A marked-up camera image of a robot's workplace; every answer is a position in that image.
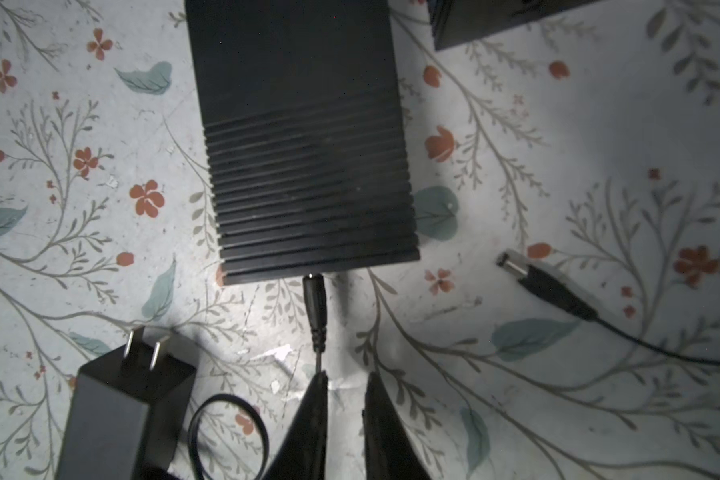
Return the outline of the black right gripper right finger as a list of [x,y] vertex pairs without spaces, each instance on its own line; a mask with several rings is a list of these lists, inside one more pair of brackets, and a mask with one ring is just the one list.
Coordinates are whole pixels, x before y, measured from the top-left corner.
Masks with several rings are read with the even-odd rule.
[[368,376],[362,417],[368,480],[431,479],[408,438],[381,377],[375,372]]

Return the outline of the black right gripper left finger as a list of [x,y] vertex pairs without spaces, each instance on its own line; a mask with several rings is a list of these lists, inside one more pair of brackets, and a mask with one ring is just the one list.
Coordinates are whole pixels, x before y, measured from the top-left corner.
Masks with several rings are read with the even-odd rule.
[[328,436],[328,377],[316,373],[294,416],[266,480],[323,480]]

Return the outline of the black power adapter with cable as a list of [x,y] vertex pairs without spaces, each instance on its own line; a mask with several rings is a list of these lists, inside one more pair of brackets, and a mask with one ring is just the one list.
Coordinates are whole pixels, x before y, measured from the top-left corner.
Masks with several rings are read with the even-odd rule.
[[199,430],[204,411],[219,404],[244,411],[253,423],[262,442],[256,476],[264,479],[275,457],[269,455],[268,431],[255,408],[239,396],[219,393],[187,419],[196,367],[172,357],[166,338],[149,345],[143,334],[143,328],[132,330],[124,346],[78,370],[56,478],[168,479],[185,433],[193,475],[203,479]]

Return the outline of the black network switch blue ports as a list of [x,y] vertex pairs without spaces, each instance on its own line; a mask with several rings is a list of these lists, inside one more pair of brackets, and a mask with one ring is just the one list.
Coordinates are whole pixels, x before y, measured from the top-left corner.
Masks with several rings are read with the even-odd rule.
[[444,50],[592,3],[592,0],[429,0],[436,50]]

